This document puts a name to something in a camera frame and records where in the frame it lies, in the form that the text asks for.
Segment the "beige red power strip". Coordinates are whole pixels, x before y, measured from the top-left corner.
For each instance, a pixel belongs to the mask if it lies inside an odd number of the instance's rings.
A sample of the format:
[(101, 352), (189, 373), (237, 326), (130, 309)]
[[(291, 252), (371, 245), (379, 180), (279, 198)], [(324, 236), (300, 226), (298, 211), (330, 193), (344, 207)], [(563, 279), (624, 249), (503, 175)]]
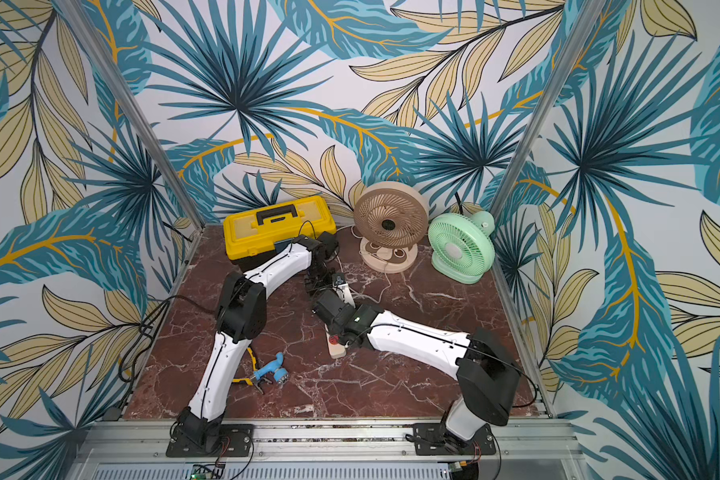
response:
[[(339, 276), (334, 281), (333, 291), (344, 303), (347, 303), (352, 307), (355, 306), (351, 288), (344, 277)], [(339, 343), (339, 340), (335, 335), (326, 331), (326, 339), (329, 354), (333, 359), (339, 359), (346, 355), (346, 348)]]

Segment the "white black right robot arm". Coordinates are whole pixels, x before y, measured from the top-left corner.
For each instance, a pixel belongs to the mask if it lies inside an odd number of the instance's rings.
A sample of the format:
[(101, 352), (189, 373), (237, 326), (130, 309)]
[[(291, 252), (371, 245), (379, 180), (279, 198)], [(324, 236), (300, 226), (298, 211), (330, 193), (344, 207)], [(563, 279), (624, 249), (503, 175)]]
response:
[(460, 394), (441, 421), (443, 440), (464, 444), (486, 425), (508, 423), (522, 370), (491, 332), (439, 330), (376, 305), (353, 306), (333, 291), (312, 310), (345, 347), (402, 355), (455, 379)]

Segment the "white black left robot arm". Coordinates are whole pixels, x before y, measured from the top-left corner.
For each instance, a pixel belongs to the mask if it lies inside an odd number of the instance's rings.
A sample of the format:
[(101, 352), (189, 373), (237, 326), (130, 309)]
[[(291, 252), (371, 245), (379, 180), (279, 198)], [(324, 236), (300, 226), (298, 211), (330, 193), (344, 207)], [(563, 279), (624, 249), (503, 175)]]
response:
[(228, 392), (244, 353), (265, 328), (268, 297), (302, 271), (326, 274), (326, 263), (337, 249), (330, 232), (317, 238), (300, 235), (262, 265), (227, 275), (216, 308), (214, 346), (195, 394), (177, 417), (173, 438), (205, 454), (222, 445)]

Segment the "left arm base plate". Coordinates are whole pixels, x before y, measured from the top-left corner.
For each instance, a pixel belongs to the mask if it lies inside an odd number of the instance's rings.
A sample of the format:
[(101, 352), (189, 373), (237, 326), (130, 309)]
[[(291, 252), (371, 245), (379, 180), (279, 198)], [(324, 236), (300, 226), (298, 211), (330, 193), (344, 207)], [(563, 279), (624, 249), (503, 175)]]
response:
[(221, 423), (204, 431), (179, 423), (171, 432), (168, 458), (243, 458), (251, 454), (254, 426)]

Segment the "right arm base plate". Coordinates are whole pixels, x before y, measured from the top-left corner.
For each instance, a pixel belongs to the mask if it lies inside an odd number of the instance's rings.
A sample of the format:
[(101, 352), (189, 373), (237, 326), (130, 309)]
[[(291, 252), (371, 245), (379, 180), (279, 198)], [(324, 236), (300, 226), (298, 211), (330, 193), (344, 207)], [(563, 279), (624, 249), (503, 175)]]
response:
[(470, 440), (461, 440), (449, 433), (443, 423), (415, 423), (405, 440), (414, 445), (417, 456), (471, 456), (494, 455), (497, 447), (490, 426), (479, 428)]

